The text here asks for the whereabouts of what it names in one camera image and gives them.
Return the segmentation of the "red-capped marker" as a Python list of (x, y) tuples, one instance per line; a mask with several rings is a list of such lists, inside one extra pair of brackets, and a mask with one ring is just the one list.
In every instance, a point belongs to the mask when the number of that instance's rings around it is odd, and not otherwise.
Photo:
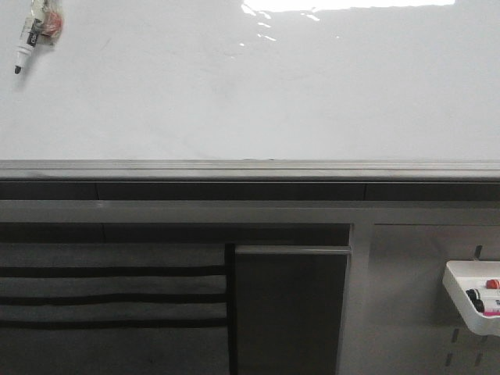
[(499, 279), (487, 280), (485, 286), (487, 289), (499, 289), (500, 288), (500, 280)]

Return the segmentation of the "black-capped marker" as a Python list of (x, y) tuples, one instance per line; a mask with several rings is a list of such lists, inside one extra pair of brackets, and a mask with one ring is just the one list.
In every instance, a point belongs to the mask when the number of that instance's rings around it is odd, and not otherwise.
[(472, 300), (487, 300), (499, 299), (500, 293), (498, 289), (468, 289), (466, 290), (467, 296)]

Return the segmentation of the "grey pegboard panel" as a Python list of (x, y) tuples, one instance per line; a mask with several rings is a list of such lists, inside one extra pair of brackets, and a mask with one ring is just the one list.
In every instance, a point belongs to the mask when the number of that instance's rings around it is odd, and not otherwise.
[(472, 333), (442, 277), (450, 260), (499, 257), (499, 229), (377, 224), (352, 251), (340, 374), (496, 374), (499, 339)]

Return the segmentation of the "white whiteboard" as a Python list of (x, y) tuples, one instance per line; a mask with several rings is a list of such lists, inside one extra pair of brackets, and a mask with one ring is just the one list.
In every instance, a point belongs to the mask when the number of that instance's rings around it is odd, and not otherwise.
[(496, 1), (66, 1), (15, 73), (1, 175), (497, 180)]

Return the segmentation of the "grey fabric pocket organizer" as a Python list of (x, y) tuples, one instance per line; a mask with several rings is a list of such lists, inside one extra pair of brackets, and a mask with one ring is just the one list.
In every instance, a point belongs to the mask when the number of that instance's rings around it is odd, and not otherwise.
[(1, 246), (4, 374), (235, 374), (229, 245)]

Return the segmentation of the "dark grey cabinet panel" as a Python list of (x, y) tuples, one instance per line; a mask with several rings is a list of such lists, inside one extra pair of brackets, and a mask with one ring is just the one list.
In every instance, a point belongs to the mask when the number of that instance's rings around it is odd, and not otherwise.
[(346, 250), (239, 246), (237, 356), (241, 374), (334, 374)]

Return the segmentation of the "white plastic marker tray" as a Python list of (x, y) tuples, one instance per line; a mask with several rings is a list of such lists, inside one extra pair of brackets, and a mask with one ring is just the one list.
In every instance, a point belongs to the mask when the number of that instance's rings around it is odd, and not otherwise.
[(448, 261), (442, 283), (471, 332), (498, 337), (499, 316), (484, 316), (466, 294), (472, 288), (487, 289), (485, 284), (490, 279), (499, 279), (499, 262)]

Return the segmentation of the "pink-capped marker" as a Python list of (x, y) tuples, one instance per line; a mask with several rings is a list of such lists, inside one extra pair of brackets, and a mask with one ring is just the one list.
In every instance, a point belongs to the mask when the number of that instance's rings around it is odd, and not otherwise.
[(489, 299), (476, 299), (473, 301), (473, 305), (479, 313), (484, 316), (499, 316), (500, 306), (499, 300), (494, 298)]

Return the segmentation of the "black-tipped white marker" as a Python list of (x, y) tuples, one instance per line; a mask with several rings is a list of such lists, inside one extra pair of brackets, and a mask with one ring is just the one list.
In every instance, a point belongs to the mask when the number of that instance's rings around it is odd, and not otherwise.
[(38, 42), (54, 45), (63, 30), (62, 2), (55, 0), (31, 1), (19, 43), (16, 46), (16, 61), (14, 73), (20, 72), (27, 66)]

